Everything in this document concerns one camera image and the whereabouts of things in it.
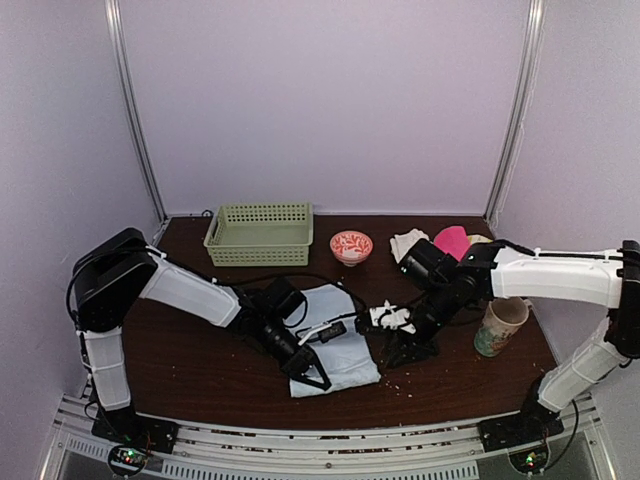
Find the light blue towel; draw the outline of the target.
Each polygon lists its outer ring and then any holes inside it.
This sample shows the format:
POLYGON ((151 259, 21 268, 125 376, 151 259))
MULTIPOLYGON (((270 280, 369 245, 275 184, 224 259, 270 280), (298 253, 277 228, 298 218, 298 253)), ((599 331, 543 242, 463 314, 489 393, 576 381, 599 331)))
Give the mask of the light blue towel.
POLYGON ((355 328, 353 315, 355 304, 352 298, 346 292, 329 284, 306 289, 302 293, 307 300, 307 305, 299 306, 285 320, 288 326, 295 325, 302 319, 304 311, 307 311, 304 321, 290 330, 293 334, 302 337, 304 335, 303 329, 316 327, 347 313, 351 313, 351 316, 341 319, 346 328, 344 334, 326 343, 317 341, 310 344, 326 371, 331 387, 324 391, 291 380, 289 382, 291 397, 304 398, 324 395, 378 383, 381 375, 372 359, 365 338, 355 328))

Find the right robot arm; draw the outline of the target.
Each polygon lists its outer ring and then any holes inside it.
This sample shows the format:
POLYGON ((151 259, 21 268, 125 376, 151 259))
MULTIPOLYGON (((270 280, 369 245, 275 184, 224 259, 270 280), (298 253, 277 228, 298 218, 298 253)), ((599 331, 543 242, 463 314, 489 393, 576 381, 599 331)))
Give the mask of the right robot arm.
POLYGON ((535 440, 578 395, 621 364, 639 357, 639 245, 617 250, 557 252, 531 250, 506 240, 476 243, 461 259, 426 239, 415 241, 400 270, 424 296, 404 325, 395 328, 390 368, 428 358, 433 339, 462 309, 481 300, 547 298, 603 306, 608 314, 571 358, 533 383, 512 430, 535 440))

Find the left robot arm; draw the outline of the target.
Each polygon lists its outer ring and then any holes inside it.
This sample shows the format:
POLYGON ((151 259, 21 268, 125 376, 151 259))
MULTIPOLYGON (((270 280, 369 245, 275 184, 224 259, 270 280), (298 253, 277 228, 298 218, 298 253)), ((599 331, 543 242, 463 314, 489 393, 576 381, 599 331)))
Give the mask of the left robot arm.
POLYGON ((318 355, 284 321, 308 304, 285 278, 244 290, 177 264, 126 228, 76 262, 67 287, 68 312, 80 338, 106 429, 123 444, 137 442, 137 415, 125 366, 123 324, 139 300, 167 305, 210 325, 255 340, 291 380, 326 391, 331 381, 318 355))

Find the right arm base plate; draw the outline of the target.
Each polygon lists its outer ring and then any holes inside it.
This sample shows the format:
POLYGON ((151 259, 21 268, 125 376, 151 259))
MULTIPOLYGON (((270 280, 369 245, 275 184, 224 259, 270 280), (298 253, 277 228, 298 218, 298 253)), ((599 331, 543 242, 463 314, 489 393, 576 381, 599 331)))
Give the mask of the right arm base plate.
POLYGON ((549 436, 564 432, 564 425, 559 419, 543 423, 525 418, 520 413, 483 420, 477 428, 485 452, 542 442, 549 436))

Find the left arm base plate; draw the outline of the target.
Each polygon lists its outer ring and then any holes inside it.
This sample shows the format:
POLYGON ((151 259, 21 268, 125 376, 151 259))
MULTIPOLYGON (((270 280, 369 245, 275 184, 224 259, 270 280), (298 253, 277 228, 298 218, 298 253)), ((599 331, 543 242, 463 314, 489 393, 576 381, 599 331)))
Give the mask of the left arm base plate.
POLYGON ((117 444, 135 447, 139 450, 149 450, 170 454, 173 452, 179 426, 169 420, 140 416, 134 425, 132 433, 118 434, 106 420, 96 420, 91 428, 91 434, 117 444))

